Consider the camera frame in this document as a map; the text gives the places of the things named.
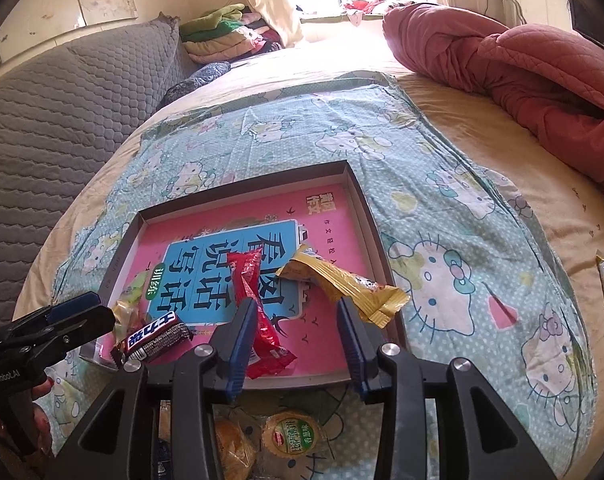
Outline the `person's left hand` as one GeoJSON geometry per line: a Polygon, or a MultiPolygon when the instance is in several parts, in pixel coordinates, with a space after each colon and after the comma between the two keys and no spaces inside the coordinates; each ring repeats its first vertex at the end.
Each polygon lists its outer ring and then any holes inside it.
{"type": "Polygon", "coordinates": [[[50,422],[36,400],[49,394],[52,386],[47,376],[29,391],[0,396],[0,440],[12,445],[18,456],[34,460],[51,454],[50,422]]]}

